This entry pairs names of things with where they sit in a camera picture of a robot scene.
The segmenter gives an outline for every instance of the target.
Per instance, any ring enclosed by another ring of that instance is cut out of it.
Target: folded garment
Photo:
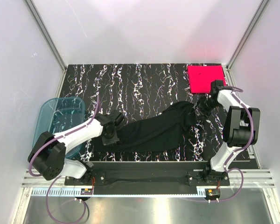
[[[193,104],[177,102],[161,115],[129,123],[117,131],[119,142],[104,146],[101,137],[93,138],[96,152],[163,152],[178,148],[182,132],[196,124]]]

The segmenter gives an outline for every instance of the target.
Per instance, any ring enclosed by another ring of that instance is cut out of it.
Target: white wall
[[[33,0],[65,63],[227,63],[261,0]]]
[[[280,0],[268,5],[231,71],[241,98],[261,110],[256,147],[280,198]]]
[[[0,224],[8,223],[42,104],[62,71],[23,0],[0,0]]]

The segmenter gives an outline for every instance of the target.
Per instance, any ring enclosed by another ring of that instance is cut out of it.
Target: gray floor
[[[222,189],[222,197],[232,195]],[[68,197],[50,197],[53,211]],[[91,198],[87,201],[89,218],[86,224],[272,224],[260,189],[243,189],[239,195],[224,203],[197,203],[185,198]],[[53,216],[62,222],[74,222],[83,212],[78,202],[57,209]],[[25,224],[53,224],[47,215],[45,197],[30,200]]]

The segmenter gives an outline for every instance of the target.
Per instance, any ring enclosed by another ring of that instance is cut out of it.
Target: transparent plastic container
[[[33,146],[41,133],[52,134],[66,131],[85,121],[85,103],[79,97],[54,98],[45,102],[39,113]],[[81,149],[81,145],[73,148],[65,157],[71,159]]]

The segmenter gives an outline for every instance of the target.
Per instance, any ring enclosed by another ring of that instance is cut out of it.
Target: white panel
[[[42,104],[62,71],[23,0],[0,0],[0,224],[9,223]]]
[[[256,148],[280,199],[280,0],[268,5],[231,71],[241,98],[261,110]]]
[[[261,0],[34,0],[65,63],[227,63]]]

